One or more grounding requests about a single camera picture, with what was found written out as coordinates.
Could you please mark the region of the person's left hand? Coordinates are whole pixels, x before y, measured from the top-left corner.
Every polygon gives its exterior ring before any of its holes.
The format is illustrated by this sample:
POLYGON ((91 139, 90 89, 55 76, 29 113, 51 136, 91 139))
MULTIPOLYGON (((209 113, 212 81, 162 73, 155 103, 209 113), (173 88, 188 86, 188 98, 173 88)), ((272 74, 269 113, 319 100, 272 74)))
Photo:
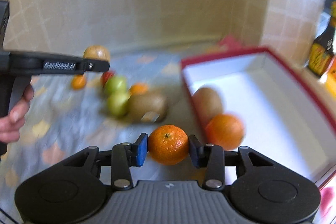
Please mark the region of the person's left hand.
POLYGON ((9 115, 0 119, 0 139, 2 143, 8 144, 19 140, 19 130, 25 124, 25 115, 29 111, 33 97, 33 87, 28 85, 22 98, 13 107, 9 115))

